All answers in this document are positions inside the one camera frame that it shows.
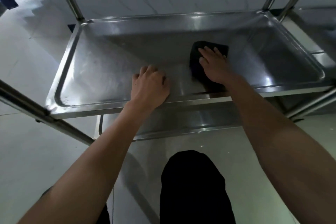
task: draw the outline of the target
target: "adjacent metal cart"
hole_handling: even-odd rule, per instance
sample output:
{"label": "adjacent metal cart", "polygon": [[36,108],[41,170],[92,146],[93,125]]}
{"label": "adjacent metal cart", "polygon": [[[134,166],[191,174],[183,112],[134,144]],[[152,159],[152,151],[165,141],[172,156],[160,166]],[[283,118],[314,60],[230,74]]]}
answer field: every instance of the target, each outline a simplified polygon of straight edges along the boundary
{"label": "adjacent metal cart", "polygon": [[[324,66],[316,57],[334,55],[333,46],[319,42],[319,46],[324,49],[318,53],[310,53],[283,26],[284,19],[292,18],[304,32],[319,41],[320,27],[310,30],[311,26],[305,23],[305,17],[293,10],[298,0],[290,0],[278,14],[271,10],[275,0],[267,0],[261,10],[254,12],[170,14],[93,20],[84,18],[75,0],[66,1],[78,23],[51,86],[46,107],[38,105],[2,81],[0,100],[85,144],[90,145],[94,139],[62,119],[101,115],[101,132],[103,114],[117,115],[122,110],[129,98],[131,75],[146,62],[163,67],[175,85],[170,97],[161,107],[162,112],[170,112],[172,108],[191,108],[204,119],[209,115],[209,110],[202,113],[203,106],[210,104],[213,109],[211,115],[218,116],[218,109],[213,107],[216,103],[231,101],[228,93],[205,92],[188,72],[188,48],[199,39],[216,42],[225,39],[225,44],[232,49],[229,57],[232,57],[233,69],[241,73],[264,97],[327,90],[318,98],[285,114],[293,120],[336,100],[336,88],[333,87],[336,66]],[[326,29],[320,31],[328,34]],[[172,44],[179,46],[179,51],[176,48],[174,51]],[[165,46],[162,53],[157,54],[158,47],[162,46]],[[291,73],[277,69],[277,64],[274,65],[272,57],[267,55],[270,50],[273,50],[279,65],[285,66]],[[160,114],[155,115],[154,119],[162,117]],[[183,127],[169,135],[224,127],[222,124],[203,123],[193,128]],[[137,136],[136,139],[164,137],[167,133],[147,132],[146,135],[149,136]]]}

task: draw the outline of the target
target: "hand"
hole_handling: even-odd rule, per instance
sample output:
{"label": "hand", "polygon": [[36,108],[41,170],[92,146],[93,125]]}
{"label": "hand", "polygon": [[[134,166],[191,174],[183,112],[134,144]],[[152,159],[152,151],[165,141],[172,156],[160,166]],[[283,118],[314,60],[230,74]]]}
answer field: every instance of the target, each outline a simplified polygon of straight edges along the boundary
{"label": "hand", "polygon": [[206,76],[213,82],[224,84],[224,79],[228,73],[231,73],[227,59],[215,47],[211,50],[208,47],[199,48],[199,52],[203,57],[199,58]]}
{"label": "hand", "polygon": [[151,112],[166,100],[169,89],[164,72],[154,66],[142,67],[140,74],[132,76],[131,101]]}

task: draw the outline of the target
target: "forearm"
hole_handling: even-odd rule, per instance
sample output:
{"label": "forearm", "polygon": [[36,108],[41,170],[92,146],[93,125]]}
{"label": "forearm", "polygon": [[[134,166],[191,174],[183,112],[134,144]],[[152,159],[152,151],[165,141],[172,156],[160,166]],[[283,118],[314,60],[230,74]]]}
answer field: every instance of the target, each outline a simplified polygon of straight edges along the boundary
{"label": "forearm", "polygon": [[285,204],[302,224],[331,223],[336,217],[335,160],[242,77],[227,79],[260,165]]}
{"label": "forearm", "polygon": [[111,193],[133,137],[149,115],[140,108],[128,102],[115,122],[20,223],[32,219],[35,223],[94,223]]}

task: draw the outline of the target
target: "tile floor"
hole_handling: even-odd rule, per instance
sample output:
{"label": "tile floor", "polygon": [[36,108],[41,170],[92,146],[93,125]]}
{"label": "tile floor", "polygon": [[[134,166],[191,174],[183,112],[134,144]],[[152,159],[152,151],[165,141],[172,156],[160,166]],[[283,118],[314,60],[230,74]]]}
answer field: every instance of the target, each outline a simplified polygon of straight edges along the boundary
{"label": "tile floor", "polygon": [[[70,36],[48,0],[19,0],[0,17],[0,79],[43,104]],[[95,117],[68,122],[90,136]],[[336,158],[336,115],[299,123]],[[0,104],[0,223],[16,223],[86,149],[78,141]],[[242,128],[132,143],[108,209],[114,224],[159,223],[160,175],[178,151],[211,158],[226,179],[237,223],[295,219],[261,167]]]}

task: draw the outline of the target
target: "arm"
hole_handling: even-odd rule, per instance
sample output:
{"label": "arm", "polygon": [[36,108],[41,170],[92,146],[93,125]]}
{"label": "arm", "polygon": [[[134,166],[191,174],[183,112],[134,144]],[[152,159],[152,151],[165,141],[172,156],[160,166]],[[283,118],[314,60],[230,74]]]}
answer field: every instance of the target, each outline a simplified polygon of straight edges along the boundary
{"label": "arm", "polygon": [[225,85],[259,163],[301,224],[336,220],[336,161],[312,137],[230,71],[217,49],[199,49],[206,75]]}
{"label": "arm", "polygon": [[153,66],[132,77],[131,100],[104,133],[23,216],[24,223],[95,223],[143,121],[169,95],[169,80]]}

